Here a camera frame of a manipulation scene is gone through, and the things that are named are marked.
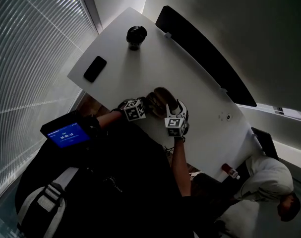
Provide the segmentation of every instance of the dark hair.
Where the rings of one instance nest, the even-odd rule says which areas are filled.
[[[291,203],[289,211],[281,217],[282,221],[292,220],[300,211],[300,200],[297,198],[296,194],[293,192],[291,196],[294,198],[294,201]]]

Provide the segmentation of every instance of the black lid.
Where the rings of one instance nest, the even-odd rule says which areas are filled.
[[[127,32],[126,40],[131,43],[141,43],[147,36],[147,30],[143,26],[133,26]]]

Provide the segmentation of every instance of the white shirt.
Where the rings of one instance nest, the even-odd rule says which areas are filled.
[[[262,155],[252,155],[246,160],[250,178],[234,198],[238,200],[279,201],[281,196],[294,191],[293,178],[281,162]]]

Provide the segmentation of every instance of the buckle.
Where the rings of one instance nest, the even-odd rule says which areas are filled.
[[[43,195],[56,205],[60,205],[64,190],[58,183],[50,183],[43,189]]]

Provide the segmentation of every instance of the white table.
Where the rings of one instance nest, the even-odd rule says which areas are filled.
[[[148,33],[139,51],[128,49],[126,35],[132,26],[143,26]],[[96,56],[104,58],[107,65],[90,83],[83,74]],[[226,177],[220,169],[222,164],[237,167],[252,152],[260,151],[250,125],[214,79],[178,44],[165,38],[152,21],[132,8],[94,40],[68,77],[110,110],[124,99],[166,87],[189,110],[187,162],[219,181]],[[226,119],[228,113],[233,116],[231,121]],[[135,123],[158,143],[173,146],[163,120],[148,115]]]

